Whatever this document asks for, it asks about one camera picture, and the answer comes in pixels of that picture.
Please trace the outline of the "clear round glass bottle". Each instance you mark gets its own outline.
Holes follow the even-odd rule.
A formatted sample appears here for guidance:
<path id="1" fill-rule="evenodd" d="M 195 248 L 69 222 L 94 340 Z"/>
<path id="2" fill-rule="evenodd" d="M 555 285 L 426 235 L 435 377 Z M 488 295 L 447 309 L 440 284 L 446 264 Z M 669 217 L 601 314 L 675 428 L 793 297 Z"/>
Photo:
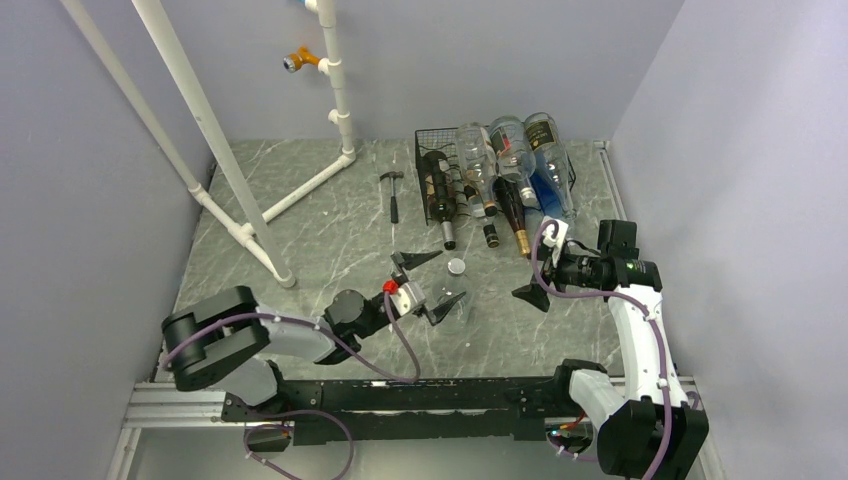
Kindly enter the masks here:
<path id="1" fill-rule="evenodd" d="M 496 157 L 486 127 L 476 122 L 463 124 L 456 131 L 455 142 L 464 179 L 477 192 L 485 215 L 495 217 L 498 213 L 493 191 Z"/>

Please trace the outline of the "clear bottle red black label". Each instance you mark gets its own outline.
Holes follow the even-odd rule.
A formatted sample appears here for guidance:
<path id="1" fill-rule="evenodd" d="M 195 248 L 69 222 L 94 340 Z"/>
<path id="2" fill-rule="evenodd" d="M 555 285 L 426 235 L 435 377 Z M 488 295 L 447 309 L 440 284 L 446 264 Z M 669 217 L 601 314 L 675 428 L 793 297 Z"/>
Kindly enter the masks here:
<path id="1" fill-rule="evenodd" d="M 496 118 L 488 127 L 490 143 L 497 157 L 498 173 L 512 182 L 519 191 L 525 207 L 539 206 L 536 192 L 530 181 L 536 160 L 525 134 L 524 123 L 516 116 Z"/>

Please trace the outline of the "clear glass bottle silver cap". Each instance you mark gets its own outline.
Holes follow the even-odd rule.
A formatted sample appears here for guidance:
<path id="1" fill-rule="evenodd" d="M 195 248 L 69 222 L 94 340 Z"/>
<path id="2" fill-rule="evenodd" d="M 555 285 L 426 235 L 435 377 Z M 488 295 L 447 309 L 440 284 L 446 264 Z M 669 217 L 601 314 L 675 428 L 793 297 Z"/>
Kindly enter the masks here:
<path id="1" fill-rule="evenodd" d="M 474 291 L 467 275 L 466 263 L 460 258 L 451 258 L 442 269 L 434 283 L 432 293 L 434 304 L 450 294 L 465 292 L 465 297 L 451 310 L 450 314 L 437 325 L 444 334 L 461 333 L 468 325 L 474 303 Z"/>

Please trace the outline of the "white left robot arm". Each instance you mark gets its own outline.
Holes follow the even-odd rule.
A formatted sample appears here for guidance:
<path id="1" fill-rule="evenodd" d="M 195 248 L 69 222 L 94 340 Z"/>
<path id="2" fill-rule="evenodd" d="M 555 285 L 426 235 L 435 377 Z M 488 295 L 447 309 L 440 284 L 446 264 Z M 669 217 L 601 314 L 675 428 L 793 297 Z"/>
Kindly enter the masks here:
<path id="1" fill-rule="evenodd" d="M 191 392 L 216 387 L 236 397 L 258 417 L 272 420 L 284 411 L 313 408 L 316 393 L 287 383 L 279 367 L 262 354 L 296 357 L 316 365 L 338 365 L 350 358 L 378 375 L 402 384 L 421 376 L 421 365 L 399 319 L 414 315 L 441 324 L 468 292 L 442 287 L 428 296 L 409 277 L 411 270 L 438 252 L 394 252 L 394 270 L 379 293 L 356 290 L 337 294 L 322 314 L 305 317 L 263 305 L 247 286 L 236 286 L 166 317 L 161 324 L 164 354 L 159 367 L 176 387 Z M 361 354 L 362 340 L 391 328 L 412 361 L 410 377 L 393 374 Z"/>

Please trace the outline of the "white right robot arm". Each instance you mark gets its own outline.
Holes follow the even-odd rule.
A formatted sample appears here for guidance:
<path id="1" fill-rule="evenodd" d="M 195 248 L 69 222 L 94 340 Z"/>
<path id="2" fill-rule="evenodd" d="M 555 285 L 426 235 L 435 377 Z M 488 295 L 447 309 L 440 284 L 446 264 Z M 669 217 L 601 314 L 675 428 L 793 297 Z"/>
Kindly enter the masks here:
<path id="1" fill-rule="evenodd" d="M 601 298 L 615 323 L 624 388 L 606 369 L 566 359 L 558 367 L 551 401 L 564 415 L 590 422 L 601 470 L 625 479 L 684 479 L 709 433 L 704 411 L 694 407 L 674 368 L 662 312 L 658 266 L 639 256 L 637 225 L 600 224 L 597 252 L 569 252 L 566 222 L 546 217 L 529 245 L 533 270 L 513 296 L 546 312 L 551 297 Z"/>

